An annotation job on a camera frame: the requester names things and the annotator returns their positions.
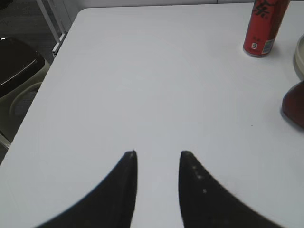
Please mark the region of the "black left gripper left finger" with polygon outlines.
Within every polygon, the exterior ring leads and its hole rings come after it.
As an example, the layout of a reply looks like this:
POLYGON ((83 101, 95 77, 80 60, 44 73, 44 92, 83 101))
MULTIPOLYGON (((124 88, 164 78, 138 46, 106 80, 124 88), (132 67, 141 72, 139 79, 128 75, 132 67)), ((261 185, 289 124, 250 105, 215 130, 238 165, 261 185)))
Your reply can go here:
POLYGON ((129 228, 137 195, 137 154, 124 153, 116 166, 79 202, 42 228, 129 228))

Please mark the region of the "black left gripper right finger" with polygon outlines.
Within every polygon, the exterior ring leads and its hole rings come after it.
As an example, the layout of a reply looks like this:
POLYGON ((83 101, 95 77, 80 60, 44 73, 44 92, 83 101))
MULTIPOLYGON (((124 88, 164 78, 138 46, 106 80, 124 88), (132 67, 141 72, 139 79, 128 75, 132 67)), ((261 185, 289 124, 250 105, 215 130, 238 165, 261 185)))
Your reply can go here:
POLYGON ((180 156, 179 204, 183 225, 186 228, 279 226, 229 193, 190 151, 182 151, 180 156))

